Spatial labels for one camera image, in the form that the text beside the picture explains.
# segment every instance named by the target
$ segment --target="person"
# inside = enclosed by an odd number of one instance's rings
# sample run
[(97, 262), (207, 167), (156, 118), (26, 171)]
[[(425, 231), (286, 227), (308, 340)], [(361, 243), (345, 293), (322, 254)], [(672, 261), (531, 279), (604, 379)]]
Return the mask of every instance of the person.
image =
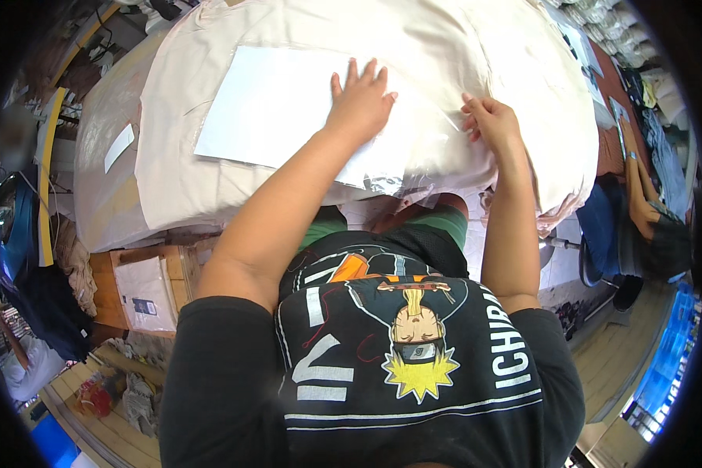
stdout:
[(481, 284), (454, 195), (382, 233), (318, 210), (394, 105), (375, 67), (359, 76), (352, 59), (344, 88), (332, 75), (325, 126), (204, 266), (166, 378), (163, 466), (560, 466), (574, 446), (584, 398), (537, 300), (534, 192), (510, 107), (463, 95), (470, 138), (499, 170)]
[(612, 174), (599, 177), (577, 210), (590, 259), (601, 273), (675, 281), (692, 267), (689, 229), (659, 199), (645, 164), (637, 160), (632, 127), (624, 136), (626, 191)]
[(65, 369), (65, 360), (49, 345), (31, 335), (16, 338), (0, 314), (0, 328), (11, 351), (2, 367), (5, 387), (13, 400), (28, 401)]

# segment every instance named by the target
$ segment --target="green shorts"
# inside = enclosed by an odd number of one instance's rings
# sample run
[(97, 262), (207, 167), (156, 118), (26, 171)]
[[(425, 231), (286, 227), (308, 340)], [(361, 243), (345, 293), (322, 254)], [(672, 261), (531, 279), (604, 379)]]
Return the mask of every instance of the green shorts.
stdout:
[[(460, 251), (466, 245), (466, 232), (468, 219), (456, 207), (440, 204), (432, 210), (423, 210), (417, 216), (403, 222), (403, 225), (426, 225), (438, 228), (450, 234)], [(301, 240), (299, 250), (304, 250), (314, 241), (333, 234), (348, 230), (346, 218), (340, 214), (336, 207), (321, 207), (312, 224), (307, 229), (304, 239)]]

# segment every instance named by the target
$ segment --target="white sheet of paper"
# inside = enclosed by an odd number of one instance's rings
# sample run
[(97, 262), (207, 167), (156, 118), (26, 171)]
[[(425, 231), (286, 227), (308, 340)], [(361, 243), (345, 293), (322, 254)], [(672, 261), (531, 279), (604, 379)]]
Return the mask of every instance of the white sheet of paper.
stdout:
[(109, 172), (109, 168), (111, 168), (112, 164), (114, 164), (114, 161), (116, 161), (117, 158), (120, 157), (125, 148), (130, 146), (130, 143), (132, 143), (134, 140), (135, 135), (132, 132), (132, 125), (127, 124), (127, 126), (120, 133), (120, 135), (117, 135), (117, 137), (114, 139), (112, 147), (110, 147), (109, 151), (107, 151), (107, 155), (104, 156), (105, 174)]
[[(337, 72), (343, 85), (348, 61), (348, 55), (333, 51), (237, 47), (195, 154), (280, 168), (325, 125), (332, 106), (330, 77)], [(366, 61), (358, 62), (361, 72)], [(410, 154), (400, 144), (402, 136), (414, 128), (410, 119), (421, 115), (421, 107), (433, 105), (416, 97), (393, 70), (388, 89), (399, 93), (388, 125), (354, 154), (337, 181), (364, 187), (370, 171), (402, 178)], [(392, 134), (388, 141), (386, 133)]]

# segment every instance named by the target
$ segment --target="wooden crate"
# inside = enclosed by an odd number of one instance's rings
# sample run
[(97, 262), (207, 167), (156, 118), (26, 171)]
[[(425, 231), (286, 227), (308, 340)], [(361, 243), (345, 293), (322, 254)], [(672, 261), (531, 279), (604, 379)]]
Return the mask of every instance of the wooden crate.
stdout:
[[(177, 313), (184, 305), (190, 303), (195, 296), (197, 282), (200, 280), (200, 265), (197, 264), (197, 253), (193, 246), (153, 246), (91, 254), (90, 265), (94, 272), (94, 281), (99, 288), (94, 294), (94, 304), (96, 304), (94, 321), (131, 330), (129, 318), (122, 307), (117, 281), (114, 278), (114, 267), (159, 256), (166, 259)], [(173, 338), (175, 334), (175, 332), (138, 331), (165, 338)]]

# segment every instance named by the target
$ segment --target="yellow spiky hair print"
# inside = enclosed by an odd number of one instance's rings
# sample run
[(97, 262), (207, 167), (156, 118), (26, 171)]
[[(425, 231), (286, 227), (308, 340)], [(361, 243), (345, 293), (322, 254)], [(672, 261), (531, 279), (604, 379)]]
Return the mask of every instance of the yellow spiky hair print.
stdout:
[(434, 361), (421, 364), (408, 364), (396, 353), (386, 353), (385, 357), (388, 359), (382, 366), (388, 372), (385, 383), (397, 385), (399, 399), (413, 393), (418, 404), (421, 404), (428, 393), (439, 400), (439, 386), (452, 386), (449, 374), (460, 367), (460, 364), (452, 359), (454, 351), (455, 348), (452, 347), (444, 353), (437, 353)]

